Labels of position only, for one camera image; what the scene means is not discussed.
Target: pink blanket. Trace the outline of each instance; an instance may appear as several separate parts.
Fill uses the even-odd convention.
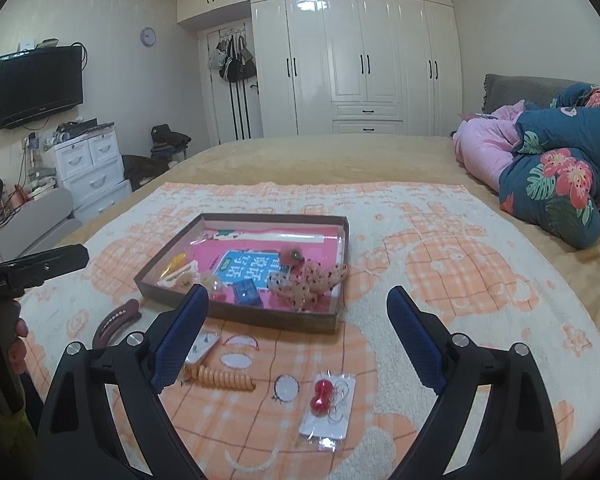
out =
[[[524,100],[503,106],[488,116],[462,115],[454,134],[456,159],[475,178],[498,191],[502,171],[512,163],[511,150],[520,142],[515,124],[525,111]]]

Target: gray pillow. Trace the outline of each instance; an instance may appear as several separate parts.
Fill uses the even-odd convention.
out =
[[[547,77],[487,74],[484,78],[482,112],[491,114],[501,106],[516,104],[520,99],[528,99],[541,108],[548,108],[551,100],[562,90],[578,82]]]

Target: metal screw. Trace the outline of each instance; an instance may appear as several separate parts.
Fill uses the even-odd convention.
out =
[[[459,347],[464,347],[469,344],[469,338],[464,334],[454,334],[454,336],[451,338],[451,341],[454,345]]]
[[[140,332],[133,332],[126,336],[126,344],[129,346],[138,346],[142,341],[144,341],[144,336]]]
[[[513,346],[513,350],[518,355],[527,355],[529,353],[529,347],[524,343],[516,343]]]
[[[66,348],[66,352],[69,355],[76,355],[80,351],[80,348],[82,348],[82,347],[80,346],[80,343],[78,343],[78,342],[69,343],[69,345]]]

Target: clock face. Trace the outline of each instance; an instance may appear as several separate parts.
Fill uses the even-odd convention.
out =
[[[140,33],[140,41],[144,46],[152,46],[155,43],[155,31],[147,27]]]

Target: blue cube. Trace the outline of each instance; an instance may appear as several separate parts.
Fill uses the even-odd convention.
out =
[[[260,293],[251,278],[235,282],[232,287],[234,288],[234,296],[237,303],[249,306],[262,306]]]

